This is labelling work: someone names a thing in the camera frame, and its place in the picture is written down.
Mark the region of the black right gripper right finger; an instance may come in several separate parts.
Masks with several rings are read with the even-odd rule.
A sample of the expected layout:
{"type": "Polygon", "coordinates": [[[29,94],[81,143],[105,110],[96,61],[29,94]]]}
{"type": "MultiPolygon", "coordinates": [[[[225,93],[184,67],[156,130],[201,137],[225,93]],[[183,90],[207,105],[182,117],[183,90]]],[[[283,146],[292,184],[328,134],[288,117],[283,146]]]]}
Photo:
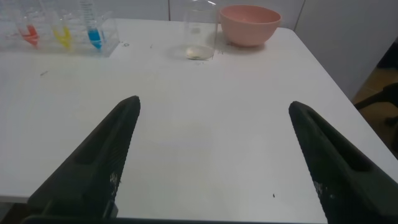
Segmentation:
{"type": "Polygon", "coordinates": [[[289,115],[328,223],[397,223],[397,182],[311,107],[289,115]]]}

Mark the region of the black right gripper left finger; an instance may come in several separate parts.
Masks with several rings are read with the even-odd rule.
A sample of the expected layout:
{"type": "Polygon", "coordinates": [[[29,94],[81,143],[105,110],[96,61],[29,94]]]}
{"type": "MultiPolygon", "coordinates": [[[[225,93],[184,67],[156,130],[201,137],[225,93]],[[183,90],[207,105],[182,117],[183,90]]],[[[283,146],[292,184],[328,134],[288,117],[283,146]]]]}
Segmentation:
{"type": "Polygon", "coordinates": [[[140,109],[138,96],[120,101],[29,197],[32,212],[102,217],[116,198],[140,109]]]}

